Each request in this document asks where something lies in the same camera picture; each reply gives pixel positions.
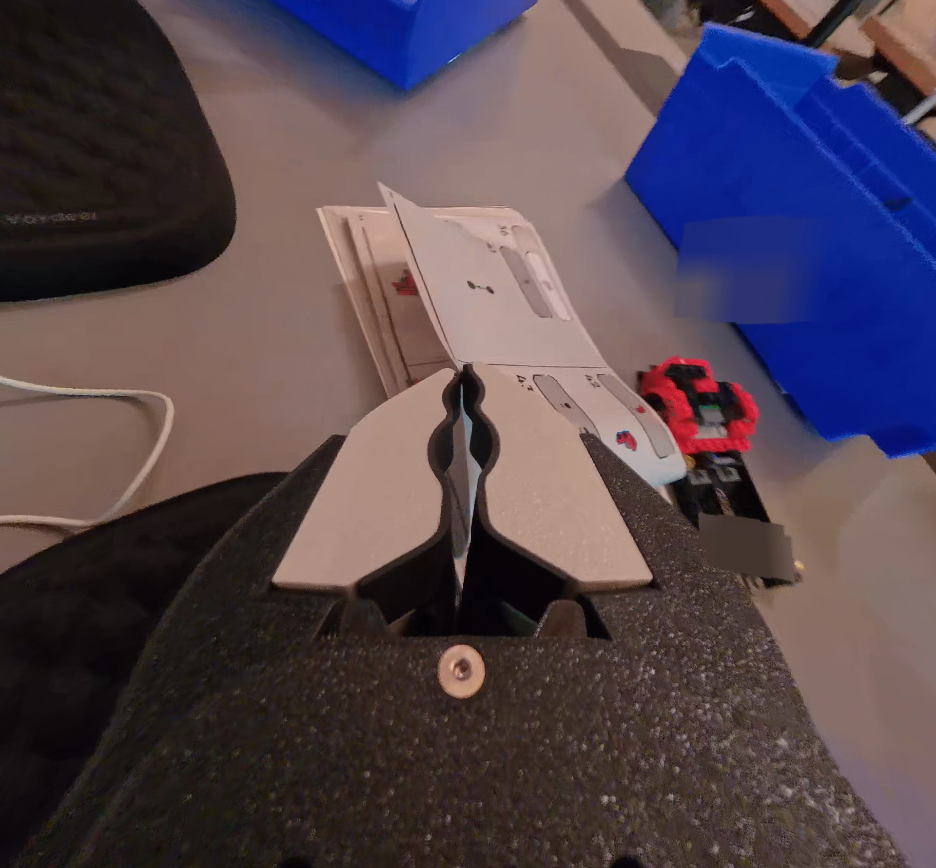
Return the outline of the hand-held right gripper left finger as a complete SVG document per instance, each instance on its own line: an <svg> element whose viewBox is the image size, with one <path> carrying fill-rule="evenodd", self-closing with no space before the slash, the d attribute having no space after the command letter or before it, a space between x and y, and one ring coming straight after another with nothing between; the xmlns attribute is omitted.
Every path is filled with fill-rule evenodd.
<svg viewBox="0 0 936 868"><path fill-rule="evenodd" d="M461 376L443 368L349 432L275 570L279 589L350 593L445 536Z"/></svg>

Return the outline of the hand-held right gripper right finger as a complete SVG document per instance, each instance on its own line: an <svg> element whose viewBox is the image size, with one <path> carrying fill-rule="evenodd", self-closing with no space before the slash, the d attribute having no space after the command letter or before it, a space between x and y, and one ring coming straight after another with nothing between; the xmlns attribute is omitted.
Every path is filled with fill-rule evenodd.
<svg viewBox="0 0 936 868"><path fill-rule="evenodd" d="M537 389L467 365L465 411L479 468L474 512L495 540L585 594L651 584L582 432Z"/></svg>

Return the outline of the red and black lego car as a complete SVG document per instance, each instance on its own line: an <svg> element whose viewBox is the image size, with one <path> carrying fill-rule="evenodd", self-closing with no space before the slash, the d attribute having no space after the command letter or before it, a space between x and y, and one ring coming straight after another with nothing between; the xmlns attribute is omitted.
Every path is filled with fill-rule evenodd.
<svg viewBox="0 0 936 868"><path fill-rule="evenodd" d="M770 521L744 461L759 417L753 396L715 380L705 360L679 356L638 372L637 386L682 454L686 474L669 493L700 532L708 562L752 591L800 582L802 564L783 527Z"/></svg>

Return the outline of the lego instruction booklet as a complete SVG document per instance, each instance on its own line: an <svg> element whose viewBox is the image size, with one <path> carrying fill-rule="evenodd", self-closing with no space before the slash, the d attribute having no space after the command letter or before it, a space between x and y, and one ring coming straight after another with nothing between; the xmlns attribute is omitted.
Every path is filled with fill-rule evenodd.
<svg viewBox="0 0 936 868"><path fill-rule="evenodd" d="M468 364L501 372L527 399L510 394L508 411L545 425L546 405L579 434L602 441L647 485L659 490L685 477L683 453L649 401L641 399L602 359L567 298L532 224L509 208L432 211L384 190L392 208L323 207L324 234L388 396L402 393L444 367ZM463 581L476 484L482 466L469 452L473 427L462 412L455 428L448 485L457 508L456 565ZM532 549L587 591L650 583L650 571L630 530L607 524L610 504L582 497L597 488L559 491L558 504L521 500L489 518L503 537L517 530ZM560 505L579 520L569 546L581 544L591 562L576 569L574 550L560 539Z"/></svg>

